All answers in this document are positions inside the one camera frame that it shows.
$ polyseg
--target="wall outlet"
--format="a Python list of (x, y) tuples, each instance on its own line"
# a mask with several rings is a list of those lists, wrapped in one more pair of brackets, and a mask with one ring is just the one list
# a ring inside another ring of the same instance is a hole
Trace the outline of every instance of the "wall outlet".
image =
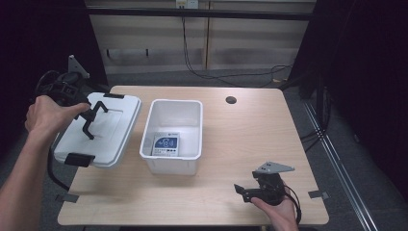
[(176, 0), (176, 9), (186, 9), (188, 0)]
[(187, 0), (187, 9), (198, 9), (198, 0)]

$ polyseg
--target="blue label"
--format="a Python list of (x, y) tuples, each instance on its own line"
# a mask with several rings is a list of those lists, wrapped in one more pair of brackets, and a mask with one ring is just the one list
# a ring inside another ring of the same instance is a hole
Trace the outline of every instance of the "blue label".
[(156, 148), (177, 148), (177, 138), (160, 138), (154, 144)]

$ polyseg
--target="human hand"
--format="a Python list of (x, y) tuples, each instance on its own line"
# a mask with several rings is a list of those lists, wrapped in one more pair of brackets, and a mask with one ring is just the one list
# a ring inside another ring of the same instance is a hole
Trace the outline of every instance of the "human hand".
[[(287, 194), (290, 194), (288, 188), (285, 187)], [(276, 206), (267, 204), (260, 198), (252, 197), (251, 202), (264, 211), (270, 219), (273, 228), (276, 231), (296, 231), (298, 230), (293, 202), (285, 196), (283, 201)]]
[(79, 113), (89, 109), (89, 104), (80, 103), (71, 107), (61, 107), (50, 97), (42, 95), (29, 107), (25, 127), (29, 133), (38, 131), (49, 139), (69, 126)]

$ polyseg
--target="human arm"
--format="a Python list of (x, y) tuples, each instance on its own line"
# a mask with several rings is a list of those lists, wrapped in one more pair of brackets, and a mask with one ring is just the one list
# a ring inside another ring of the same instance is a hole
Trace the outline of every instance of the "human arm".
[(260, 198), (252, 197), (251, 202), (264, 211), (276, 231), (297, 231), (293, 202), (285, 195), (283, 201), (276, 206), (267, 204)]
[(28, 138), (0, 189), (0, 231), (38, 229), (48, 149), (57, 134), (88, 108), (88, 104), (60, 107), (48, 96), (39, 96), (30, 106), (25, 122)]

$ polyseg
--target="gray floor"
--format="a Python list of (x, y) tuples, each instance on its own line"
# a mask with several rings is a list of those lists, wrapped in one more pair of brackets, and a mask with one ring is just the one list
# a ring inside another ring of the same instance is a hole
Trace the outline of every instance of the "gray floor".
[[(263, 73), (270, 69), (260, 70), (218, 70), (211, 71), (212, 75), (226, 75), (237, 73)], [(282, 84), (284, 76), (278, 73), (274, 75), (275, 81), (266, 88), (276, 88)], [(229, 81), (240, 87), (258, 88), (268, 83), (272, 76), (241, 76), (225, 77), (224, 81)], [(188, 71), (155, 72), (147, 74), (117, 74), (110, 75), (111, 86), (114, 85), (155, 85), (155, 86), (205, 86), (205, 87), (234, 87), (220, 82), (219, 80), (206, 80), (194, 76)], [(314, 130), (309, 117), (304, 108), (304, 100), (297, 94), (297, 88), (289, 88), (284, 91), (289, 109), (293, 116), (293, 121), (300, 137), (309, 134)], [(332, 110), (330, 124), (327, 134), (330, 136), (334, 146), (338, 150), (339, 156), (354, 182), (362, 199), (366, 202), (377, 224), (378, 230), (408, 230), (408, 206), (402, 197), (395, 190), (388, 178), (375, 166), (366, 148), (354, 139), (353, 131), (348, 127), (347, 122), (336, 111), (335, 105)], [(21, 145), (26, 137), (25, 131), (21, 131), (21, 137), (16, 141), (10, 150), (5, 162), (0, 165), (0, 183), (3, 184), (7, 175), (13, 168), (13, 163), (18, 155)], [(305, 142), (304, 147), (308, 147), (312, 141)], [(319, 188), (329, 194), (329, 198), (324, 200), (330, 220), (327, 224), (315, 227), (318, 230), (364, 230), (360, 220), (357, 218), (354, 209), (346, 196), (343, 186), (332, 167), (327, 154), (322, 145), (318, 142), (306, 153), (312, 171), (315, 174)], [(66, 184), (70, 184), (75, 174), (76, 168), (54, 164), (55, 174)], [(64, 193), (64, 190), (53, 184), (48, 178), (44, 182), (44, 198), (41, 215), (40, 230), (83, 230), (82, 226), (60, 226), (57, 216), (62, 204), (55, 201), (55, 196)], [(90, 226), (87, 230), (119, 230), (119, 227), (98, 227)]]

